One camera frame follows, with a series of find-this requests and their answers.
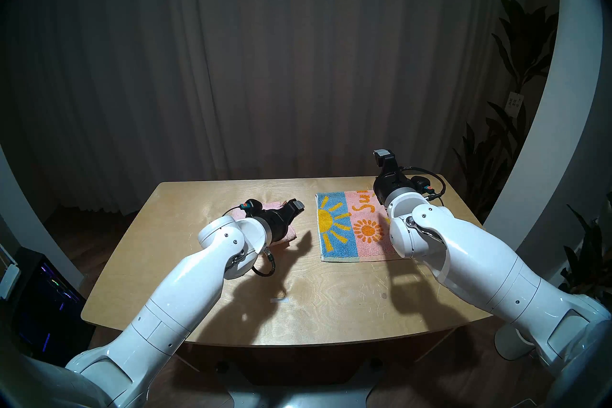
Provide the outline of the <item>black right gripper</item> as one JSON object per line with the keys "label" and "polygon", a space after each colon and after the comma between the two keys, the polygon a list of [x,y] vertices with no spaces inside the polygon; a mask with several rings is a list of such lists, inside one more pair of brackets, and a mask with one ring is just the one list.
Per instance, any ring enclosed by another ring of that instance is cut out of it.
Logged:
{"label": "black right gripper", "polygon": [[404,193],[416,193],[414,183],[405,176],[401,167],[397,166],[395,154],[387,149],[378,149],[373,152],[377,166],[381,169],[375,178],[373,191],[384,207]]}

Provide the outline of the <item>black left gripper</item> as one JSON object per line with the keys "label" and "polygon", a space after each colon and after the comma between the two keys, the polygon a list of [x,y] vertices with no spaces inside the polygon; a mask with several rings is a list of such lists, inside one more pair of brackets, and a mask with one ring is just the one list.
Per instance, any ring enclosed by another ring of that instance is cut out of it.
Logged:
{"label": "black left gripper", "polygon": [[297,199],[290,199],[286,206],[267,206],[255,211],[255,216],[263,219],[271,230],[271,244],[284,244],[294,240],[292,222],[304,211],[304,205]]}

